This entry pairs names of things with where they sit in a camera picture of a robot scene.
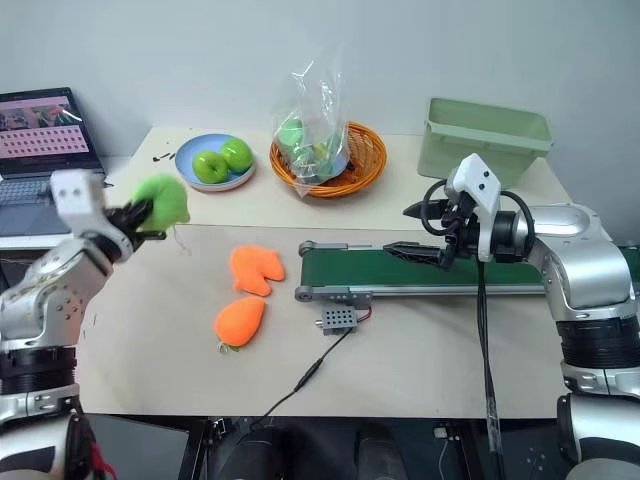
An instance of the black cylinder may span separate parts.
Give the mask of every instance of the black cylinder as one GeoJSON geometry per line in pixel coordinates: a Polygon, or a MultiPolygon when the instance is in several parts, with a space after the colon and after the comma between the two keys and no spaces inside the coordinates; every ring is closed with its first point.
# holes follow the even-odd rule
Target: black cylinder
{"type": "Polygon", "coordinates": [[[0,355],[2,395],[35,392],[74,383],[75,348],[10,350],[0,355]]]}
{"type": "Polygon", "coordinates": [[[557,322],[562,353],[569,365],[583,368],[640,366],[638,319],[608,318],[557,322]]]}

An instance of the clear plastic bag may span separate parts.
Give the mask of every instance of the clear plastic bag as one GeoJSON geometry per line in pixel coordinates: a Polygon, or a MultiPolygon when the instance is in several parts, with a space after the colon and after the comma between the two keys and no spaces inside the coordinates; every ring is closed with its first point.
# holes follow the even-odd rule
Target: clear plastic bag
{"type": "Polygon", "coordinates": [[[287,77],[273,112],[273,139],[302,197],[340,175],[349,162],[341,47],[325,49],[287,77]]]}

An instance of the laptop keyboard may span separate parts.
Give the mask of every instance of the laptop keyboard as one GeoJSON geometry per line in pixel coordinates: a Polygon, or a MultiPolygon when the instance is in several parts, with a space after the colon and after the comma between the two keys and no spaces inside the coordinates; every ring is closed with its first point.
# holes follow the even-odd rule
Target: laptop keyboard
{"type": "Polygon", "coordinates": [[[0,205],[28,205],[47,202],[49,180],[0,183],[0,205]]]}

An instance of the plate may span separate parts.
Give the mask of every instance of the plate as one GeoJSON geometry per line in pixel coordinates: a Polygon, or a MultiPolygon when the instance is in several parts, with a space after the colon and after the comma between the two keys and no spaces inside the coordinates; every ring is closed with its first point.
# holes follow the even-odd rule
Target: plate
{"type": "Polygon", "coordinates": [[[228,180],[222,183],[204,183],[196,177],[196,174],[193,171],[193,157],[203,150],[219,152],[220,147],[222,147],[227,140],[232,138],[233,137],[231,135],[225,135],[222,133],[209,133],[207,135],[194,137],[185,142],[176,153],[176,168],[178,169],[178,172],[180,172],[180,175],[182,175],[182,178],[184,178],[191,187],[196,190],[200,190],[201,192],[224,192],[226,190],[239,187],[249,180],[256,171],[255,159],[251,163],[249,170],[244,173],[235,174],[229,171],[228,180]]]}

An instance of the green plush toy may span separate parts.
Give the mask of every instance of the green plush toy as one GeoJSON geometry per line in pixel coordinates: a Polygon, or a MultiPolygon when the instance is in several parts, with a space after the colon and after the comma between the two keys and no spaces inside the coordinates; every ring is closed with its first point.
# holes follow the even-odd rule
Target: green plush toy
{"type": "Polygon", "coordinates": [[[159,173],[144,180],[131,197],[132,202],[153,200],[153,211],[140,226],[143,231],[161,231],[189,221],[187,190],[173,175],[159,173]]]}

